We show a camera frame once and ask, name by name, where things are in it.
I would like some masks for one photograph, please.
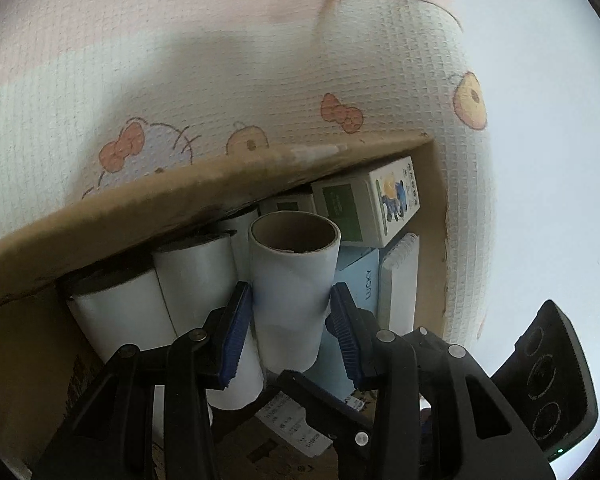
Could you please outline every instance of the paper receipt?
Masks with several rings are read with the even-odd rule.
[[[345,403],[357,411],[365,405],[364,401],[351,396]],[[256,413],[256,418],[302,454],[321,455],[333,441],[311,428],[305,421],[305,413],[300,404],[280,392]]]

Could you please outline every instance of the white textured wall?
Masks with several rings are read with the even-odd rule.
[[[474,355],[493,372],[547,298],[570,317],[600,409],[600,20],[586,0],[458,0],[492,135],[496,240]],[[600,437],[553,462],[568,478]]]

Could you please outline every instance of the green label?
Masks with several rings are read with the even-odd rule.
[[[278,202],[276,206],[278,211],[300,211],[298,202]]]
[[[323,187],[322,195],[327,204],[329,219],[340,228],[342,239],[346,242],[361,242],[362,231],[351,186],[343,184]]]

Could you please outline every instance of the cartoon bear face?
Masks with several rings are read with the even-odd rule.
[[[385,197],[390,198],[392,200],[398,198],[398,195],[395,190],[395,175],[393,173],[388,174],[382,180],[382,193]]]
[[[482,89],[473,72],[464,74],[456,87],[454,111],[464,124],[474,130],[483,130],[487,125],[487,109],[482,100]]]
[[[252,152],[259,148],[268,148],[269,139],[257,126],[244,126],[232,133],[226,142],[226,154]]]

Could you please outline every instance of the small white box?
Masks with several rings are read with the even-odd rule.
[[[311,190],[272,196],[258,204],[261,215],[275,211],[307,211],[315,213],[314,195]]]
[[[311,187],[317,213],[337,224],[342,245],[384,247],[420,208],[410,156]]]

